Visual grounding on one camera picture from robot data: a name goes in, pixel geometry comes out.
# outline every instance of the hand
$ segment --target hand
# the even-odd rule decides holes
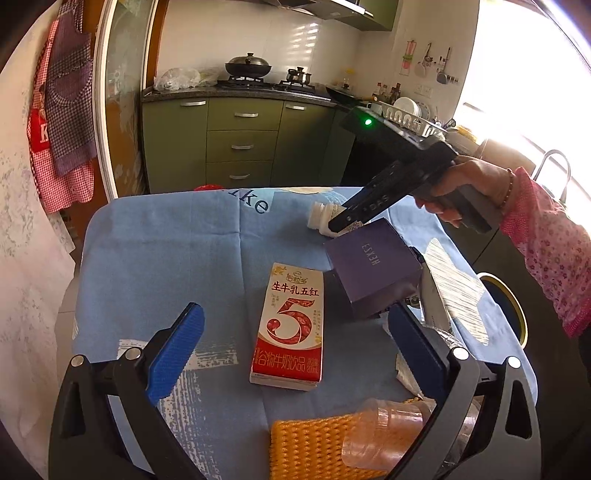
[[[453,192],[460,185],[468,184],[490,198],[494,205],[500,206],[503,203],[511,183],[511,174],[506,169],[484,160],[464,156],[457,157],[456,163],[458,165],[448,168],[439,183],[431,189],[431,195],[439,197]],[[506,207],[509,207],[515,196],[516,186],[514,185],[512,189],[511,198],[507,201]],[[417,207],[424,206],[425,210],[436,213],[441,220],[451,223],[455,227],[460,226],[462,215],[456,209],[420,198],[415,198],[414,201]]]

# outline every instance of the faucet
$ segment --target faucet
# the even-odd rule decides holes
[[[538,176],[540,175],[540,172],[542,171],[542,167],[544,167],[544,163],[552,155],[560,155],[564,158],[564,161],[566,162],[566,184],[564,185],[564,189],[562,191],[562,194],[560,195],[560,200],[559,200],[559,202],[562,205],[565,205],[566,204],[566,189],[569,186],[569,182],[570,182],[570,178],[571,178],[571,171],[570,171],[569,159],[566,158],[566,155],[564,155],[560,150],[548,150],[544,154],[544,158],[542,158],[542,162],[540,163],[540,166],[538,167],[537,171],[535,172],[533,180],[536,181],[538,179]]]

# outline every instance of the gas stove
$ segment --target gas stove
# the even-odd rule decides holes
[[[237,90],[273,90],[275,92],[290,92],[297,96],[330,100],[330,97],[323,91],[324,88],[316,89],[314,85],[304,85],[298,82],[267,83],[263,79],[252,79],[248,77],[230,77],[228,80],[218,80],[217,86]]]

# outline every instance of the kitchen cabinet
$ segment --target kitchen cabinet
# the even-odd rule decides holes
[[[282,107],[282,100],[212,98],[207,130],[277,131]]]
[[[340,126],[347,113],[335,111],[335,119],[330,129],[324,162],[320,168],[318,185],[336,187],[340,185],[355,142],[355,135]]]
[[[193,190],[205,183],[209,99],[144,103],[142,133],[151,193]]]
[[[577,340],[569,339],[541,287],[525,268],[521,253],[498,231],[474,270],[499,277],[515,294],[528,323],[525,354],[538,381],[536,411],[540,422],[543,464],[561,454],[563,442],[591,416],[591,387],[579,356]]]
[[[207,183],[227,189],[268,187],[272,161],[228,161],[207,164]]]
[[[457,249],[470,265],[474,265],[474,262],[483,253],[498,230],[493,229],[487,233],[478,233],[463,225],[458,228],[447,222],[441,222],[441,225],[447,236],[453,240]]]
[[[285,101],[271,186],[316,186],[333,124],[333,108]]]
[[[365,14],[341,18],[341,22],[359,30],[392,30],[398,0],[358,0],[357,4],[365,8]]]
[[[207,132],[207,162],[273,160],[277,132],[221,130]]]
[[[339,185],[355,140],[340,127],[345,115],[332,106],[266,98],[143,102],[150,192],[182,192],[206,183]]]

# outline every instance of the bracelet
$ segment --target bracelet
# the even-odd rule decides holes
[[[506,205],[507,200],[509,200],[511,192],[513,191],[513,184],[515,183],[515,174],[513,173],[513,170],[508,168],[507,171],[509,172],[511,179],[509,181],[509,188],[507,189],[507,195],[505,195],[505,198],[503,199],[503,201],[499,205],[500,209],[502,209]]]

